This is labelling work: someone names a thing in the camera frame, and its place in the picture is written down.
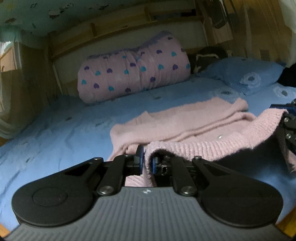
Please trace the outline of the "pink knitted sweater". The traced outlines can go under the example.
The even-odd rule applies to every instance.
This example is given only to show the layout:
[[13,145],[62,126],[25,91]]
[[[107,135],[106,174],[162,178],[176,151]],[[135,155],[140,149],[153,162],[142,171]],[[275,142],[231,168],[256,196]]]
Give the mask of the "pink knitted sweater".
[[149,166],[158,152],[187,160],[201,156],[208,161],[218,161],[241,150],[254,149],[276,135],[284,159],[295,165],[295,155],[287,149],[285,136],[280,131],[280,121],[286,113],[285,109],[268,108],[255,116],[248,112],[244,99],[229,103],[218,97],[156,113],[143,112],[124,124],[113,126],[110,159],[133,154],[139,145],[144,146],[144,172],[139,177],[128,178],[126,184],[152,186],[154,180]]

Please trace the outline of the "hanging dark clothes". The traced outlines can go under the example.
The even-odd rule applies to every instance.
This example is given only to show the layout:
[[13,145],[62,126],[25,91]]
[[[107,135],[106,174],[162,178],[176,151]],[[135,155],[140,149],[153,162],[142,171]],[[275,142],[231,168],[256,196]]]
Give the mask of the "hanging dark clothes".
[[208,17],[212,20],[212,27],[220,29],[226,24],[232,28],[229,13],[223,0],[203,1]]

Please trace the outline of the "blue floral pillow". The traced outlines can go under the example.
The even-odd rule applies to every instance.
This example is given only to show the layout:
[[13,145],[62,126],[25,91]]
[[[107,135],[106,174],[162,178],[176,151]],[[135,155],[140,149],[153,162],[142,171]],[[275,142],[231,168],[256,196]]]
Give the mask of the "blue floral pillow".
[[209,65],[197,76],[221,80],[230,88],[252,95],[275,84],[284,67],[278,63],[243,57],[229,57]]

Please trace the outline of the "blue floral bed sheet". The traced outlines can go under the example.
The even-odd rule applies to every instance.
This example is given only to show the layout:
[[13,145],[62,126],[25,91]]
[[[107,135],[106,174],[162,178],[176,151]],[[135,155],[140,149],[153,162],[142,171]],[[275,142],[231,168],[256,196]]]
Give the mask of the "blue floral bed sheet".
[[213,97],[231,103],[243,98],[249,111],[260,115],[271,104],[291,102],[295,89],[276,83],[245,96],[222,81],[193,76],[185,82],[96,105],[62,96],[1,147],[1,224],[8,230],[17,227],[11,199],[21,186],[93,157],[107,159],[113,149],[109,133],[115,124],[132,120],[144,111],[153,113]]

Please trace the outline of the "black and white garment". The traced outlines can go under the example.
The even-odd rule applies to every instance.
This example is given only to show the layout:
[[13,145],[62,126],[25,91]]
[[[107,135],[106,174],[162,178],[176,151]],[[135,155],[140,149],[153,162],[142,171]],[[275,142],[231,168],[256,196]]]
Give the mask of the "black and white garment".
[[209,65],[228,57],[226,50],[222,46],[208,46],[194,54],[187,54],[191,74],[197,74],[205,70]]

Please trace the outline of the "wooden bed headboard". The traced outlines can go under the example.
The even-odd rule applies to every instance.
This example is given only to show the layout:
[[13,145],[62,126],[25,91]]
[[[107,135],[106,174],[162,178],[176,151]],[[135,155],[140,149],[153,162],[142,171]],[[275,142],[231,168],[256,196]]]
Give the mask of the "wooden bed headboard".
[[137,47],[161,31],[171,32],[188,53],[195,53],[208,45],[202,20],[194,1],[148,1],[51,33],[51,59],[61,93],[77,96],[78,70],[88,56]]

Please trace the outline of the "pink heart-patterned rolled quilt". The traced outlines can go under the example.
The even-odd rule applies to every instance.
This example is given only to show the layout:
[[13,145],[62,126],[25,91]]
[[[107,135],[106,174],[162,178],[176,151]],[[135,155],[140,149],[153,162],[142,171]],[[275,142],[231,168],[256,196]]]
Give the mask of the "pink heart-patterned rolled quilt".
[[77,90],[86,104],[172,85],[189,78],[185,49],[162,31],[137,48],[89,56],[78,71]]

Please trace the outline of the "wooden cabinet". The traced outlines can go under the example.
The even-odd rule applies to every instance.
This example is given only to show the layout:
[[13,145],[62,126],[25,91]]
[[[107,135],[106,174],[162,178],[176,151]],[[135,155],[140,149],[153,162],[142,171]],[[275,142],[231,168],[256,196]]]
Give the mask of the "wooden cabinet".
[[1,42],[1,138],[12,139],[30,122],[20,43]]

